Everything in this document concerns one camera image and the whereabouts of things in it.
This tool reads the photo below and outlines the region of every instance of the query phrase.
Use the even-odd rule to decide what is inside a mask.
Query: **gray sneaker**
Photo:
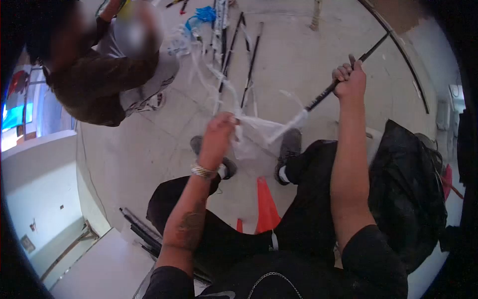
[[[281,144],[281,153],[277,159],[277,165],[275,167],[275,180],[279,184],[285,186],[289,184],[284,182],[279,176],[279,170],[287,163],[287,160],[291,157],[296,157],[300,155],[302,150],[302,133],[297,128],[292,128],[284,133],[284,138],[282,139]]]
[[[201,152],[201,145],[203,144],[203,137],[199,135],[194,136],[193,138],[191,138],[189,144],[191,145],[191,149],[196,154],[196,156],[199,156],[199,153]],[[224,166],[226,167],[226,176],[224,176],[224,180],[230,179],[236,174],[238,168],[234,162],[224,157],[222,159],[222,164],[224,164]]]

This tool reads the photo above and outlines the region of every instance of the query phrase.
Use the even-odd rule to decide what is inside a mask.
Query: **brown jacket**
[[[108,25],[101,19],[97,20],[94,44],[108,30]],[[158,59],[158,52],[145,60],[134,60],[102,56],[88,49],[69,67],[49,75],[45,73],[46,83],[74,118],[115,127],[125,118],[119,93],[146,83],[154,75]]]

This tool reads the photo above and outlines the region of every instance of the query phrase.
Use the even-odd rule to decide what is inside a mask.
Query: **bracelet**
[[[216,176],[216,171],[205,169],[200,166],[197,162],[191,165],[191,172],[197,176],[202,177],[203,179],[211,180]]]

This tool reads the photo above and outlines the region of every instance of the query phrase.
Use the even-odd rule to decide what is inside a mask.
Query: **orange traffic cone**
[[[277,214],[265,177],[257,178],[257,204],[259,219],[257,220],[255,234],[273,230],[281,222],[281,218]]]
[[[238,231],[239,233],[242,232],[242,220],[241,219],[238,219],[238,223],[236,224],[236,231]]]

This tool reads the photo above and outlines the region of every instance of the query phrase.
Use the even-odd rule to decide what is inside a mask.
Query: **red object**
[[[236,231],[238,231],[239,233],[242,232],[242,220],[241,219],[238,219],[238,224],[237,224]]]
[[[259,219],[255,234],[273,230],[281,222],[265,177],[257,178],[257,204]]]
[[[445,175],[442,176],[442,185],[443,185],[443,193],[445,194],[445,201],[448,198],[448,195],[450,195],[451,185],[453,184],[452,180],[453,180],[453,177],[452,177],[451,167],[449,164],[447,164],[445,168]]]
[[[23,92],[28,82],[28,73],[24,70],[18,71],[11,77],[8,87],[8,97],[14,92]]]

